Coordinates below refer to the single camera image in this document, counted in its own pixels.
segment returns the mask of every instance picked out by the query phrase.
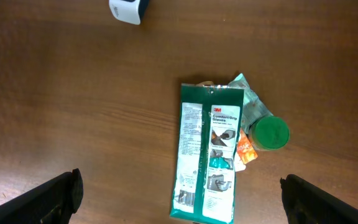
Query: brown wooden surface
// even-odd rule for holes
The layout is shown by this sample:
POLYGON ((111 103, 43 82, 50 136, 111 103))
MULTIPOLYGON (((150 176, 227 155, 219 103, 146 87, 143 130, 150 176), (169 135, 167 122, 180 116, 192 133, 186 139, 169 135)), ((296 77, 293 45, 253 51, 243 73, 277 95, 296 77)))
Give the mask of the brown wooden surface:
POLYGON ((80 168, 72 223, 169 219, 180 82, 244 72, 291 129, 237 174, 236 223, 286 223, 297 174, 358 208, 358 1, 0 0, 0 204, 80 168))

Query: glove package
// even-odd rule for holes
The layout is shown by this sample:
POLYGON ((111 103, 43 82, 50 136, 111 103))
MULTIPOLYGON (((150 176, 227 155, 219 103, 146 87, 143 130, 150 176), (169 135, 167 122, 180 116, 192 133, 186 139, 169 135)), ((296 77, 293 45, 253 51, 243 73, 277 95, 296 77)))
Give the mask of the glove package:
POLYGON ((233 223, 244 90, 181 86, 180 138, 171 217, 233 223))

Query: white label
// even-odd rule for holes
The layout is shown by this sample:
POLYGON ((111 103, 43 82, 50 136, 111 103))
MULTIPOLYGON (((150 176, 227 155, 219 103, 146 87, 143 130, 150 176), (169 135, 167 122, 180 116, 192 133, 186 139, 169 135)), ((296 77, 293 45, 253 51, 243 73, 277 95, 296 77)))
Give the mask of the white label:
POLYGON ((213 105, 211 108, 203 216, 226 223, 233 219, 234 150, 240 110, 239 106, 213 105), (223 167, 211 166, 211 160, 223 167))
POLYGON ((173 208, 194 212, 198 162, 201 150, 203 105, 182 103, 177 179, 173 208))

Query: barcode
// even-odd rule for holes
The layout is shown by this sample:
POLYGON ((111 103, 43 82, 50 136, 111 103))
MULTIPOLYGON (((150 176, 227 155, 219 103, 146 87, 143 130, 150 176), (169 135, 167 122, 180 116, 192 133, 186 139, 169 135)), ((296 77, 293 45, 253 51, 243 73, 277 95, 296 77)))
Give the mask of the barcode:
POLYGON ((196 196, 195 193, 180 190, 178 202, 184 203, 185 205, 190 206, 190 207, 194 207, 194 197, 195 196, 196 196))

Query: black object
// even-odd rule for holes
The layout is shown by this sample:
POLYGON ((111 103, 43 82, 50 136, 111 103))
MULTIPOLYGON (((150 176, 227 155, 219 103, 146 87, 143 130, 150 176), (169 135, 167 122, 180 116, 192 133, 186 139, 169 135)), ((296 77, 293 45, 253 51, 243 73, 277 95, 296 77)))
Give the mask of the black object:
POLYGON ((358 224, 358 210, 313 184, 290 174, 281 179, 289 224, 358 224))
POLYGON ((81 205, 79 169, 62 175, 0 206, 0 224, 67 224, 81 205))

